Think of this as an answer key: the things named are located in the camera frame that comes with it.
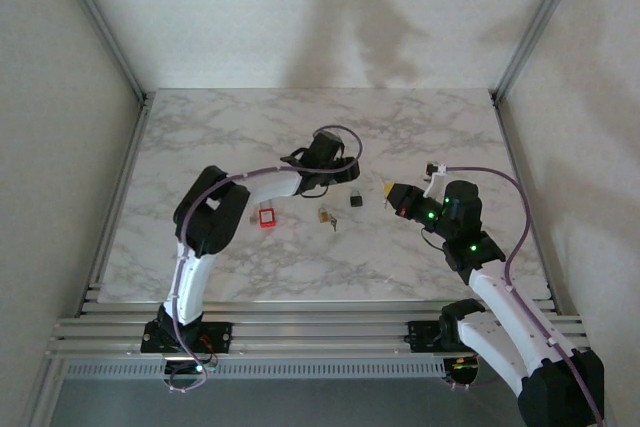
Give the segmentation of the red padlock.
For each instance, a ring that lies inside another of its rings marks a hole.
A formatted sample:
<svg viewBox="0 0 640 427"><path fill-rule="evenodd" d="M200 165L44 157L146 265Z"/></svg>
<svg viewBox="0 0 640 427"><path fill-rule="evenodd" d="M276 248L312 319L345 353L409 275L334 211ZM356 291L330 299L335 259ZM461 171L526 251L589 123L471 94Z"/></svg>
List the red padlock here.
<svg viewBox="0 0 640 427"><path fill-rule="evenodd" d="M259 207L249 216L251 225L261 229L271 229L277 224L275 210L272 207Z"/></svg>

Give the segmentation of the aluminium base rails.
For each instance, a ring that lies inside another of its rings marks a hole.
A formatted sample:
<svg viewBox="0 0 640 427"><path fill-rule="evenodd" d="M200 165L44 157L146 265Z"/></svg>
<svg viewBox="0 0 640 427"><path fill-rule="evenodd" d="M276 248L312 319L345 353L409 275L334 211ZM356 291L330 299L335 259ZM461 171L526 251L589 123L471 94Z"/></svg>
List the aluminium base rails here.
<svg viewBox="0 0 640 427"><path fill-rule="evenodd" d="M207 302L207 322L232 323L228 358L406 357L410 321L437 320L442 301ZM45 348L60 358L142 358L152 303L100 303L95 292L79 316L56 321Z"/></svg>

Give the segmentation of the aluminium side rail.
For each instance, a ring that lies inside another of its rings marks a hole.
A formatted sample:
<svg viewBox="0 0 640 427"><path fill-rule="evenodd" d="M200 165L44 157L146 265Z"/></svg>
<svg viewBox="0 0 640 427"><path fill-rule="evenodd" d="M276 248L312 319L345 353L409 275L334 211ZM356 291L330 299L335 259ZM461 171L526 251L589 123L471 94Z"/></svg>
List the aluminium side rail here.
<svg viewBox="0 0 640 427"><path fill-rule="evenodd" d="M88 276L78 297L77 307L73 314L74 317L79 317L82 313L82 308L87 299L90 287L94 284L100 285L100 281L107 267L115 233L119 225L122 208L126 200L127 190L129 188L140 145L148 124L154 98L155 92L146 94L144 96L143 103L138 109L134 128L126 145L123 162L108 204L98 243L90 263Z"/></svg>
<svg viewBox="0 0 640 427"><path fill-rule="evenodd" d="M505 142L505 146L508 151L508 155L510 158L511 166L514 170L514 174L516 179L518 180L521 188L523 189L529 207L530 214L530 228L531 228L531 237L536 247L536 251L539 254L542 269L545 276L546 286L549 290L549 299L553 301L555 311L558 313L562 313L564 311L562 301L563 295L562 292L558 291L560 287L560 282L556 279L556 272L553 269L552 258L549 256L547 252L547 248L543 243L543 239L540 237L540 229L536 225L536 218L534 214L534 193L535 190L531 185L531 175L526 164L526 157L524 155L524 151L522 150L522 146L519 143L517 138L517 132L514 130L514 127L509 124L508 121L508 111L507 111L507 102L506 101L498 101L497 95L495 92L490 92L490 98L492 101L492 105L495 110L496 118L503 136L503 140Z"/></svg>

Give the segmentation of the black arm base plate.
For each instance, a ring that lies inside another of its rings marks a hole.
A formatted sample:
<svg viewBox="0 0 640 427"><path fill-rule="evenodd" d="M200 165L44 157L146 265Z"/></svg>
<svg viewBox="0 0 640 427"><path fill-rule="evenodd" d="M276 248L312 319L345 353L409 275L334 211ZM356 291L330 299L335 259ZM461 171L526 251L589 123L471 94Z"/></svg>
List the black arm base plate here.
<svg viewBox="0 0 640 427"><path fill-rule="evenodd" d="M441 321L410 321L404 342L412 353L473 352L457 333L456 323Z"/></svg>
<svg viewBox="0 0 640 427"><path fill-rule="evenodd" d="M227 354L232 340L230 322L196 322L181 328L185 345L194 353ZM145 325L140 351L142 353L186 353L171 324L152 321Z"/></svg>

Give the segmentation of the aluminium frame post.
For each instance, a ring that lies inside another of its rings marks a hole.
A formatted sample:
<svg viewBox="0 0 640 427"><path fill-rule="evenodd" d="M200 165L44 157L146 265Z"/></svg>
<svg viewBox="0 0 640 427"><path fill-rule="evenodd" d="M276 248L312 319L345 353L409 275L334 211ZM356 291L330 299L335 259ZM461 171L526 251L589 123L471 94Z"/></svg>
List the aluminium frame post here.
<svg viewBox="0 0 640 427"><path fill-rule="evenodd" d="M105 16L98 0L76 0L85 17L87 18L105 51L110 56L114 65L126 84L133 93L138 105L143 107L148 94L142 87L133 71L131 63L127 59L120 43L118 42L111 25Z"/></svg>
<svg viewBox="0 0 640 427"><path fill-rule="evenodd" d="M510 57L496 87L491 91L492 101L497 110L500 109L515 86L561 1L539 0L536 3L533 14L529 18L516 49Z"/></svg>

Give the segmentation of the aluminium frame leg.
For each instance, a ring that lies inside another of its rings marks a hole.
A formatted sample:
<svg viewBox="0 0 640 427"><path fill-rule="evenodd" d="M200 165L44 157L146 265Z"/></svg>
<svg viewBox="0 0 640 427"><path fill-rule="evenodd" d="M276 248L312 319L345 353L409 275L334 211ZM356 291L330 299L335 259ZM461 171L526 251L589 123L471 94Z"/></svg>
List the aluminium frame leg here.
<svg viewBox="0 0 640 427"><path fill-rule="evenodd" d="M46 358L39 368L19 427L49 427L68 368L66 359Z"/></svg>

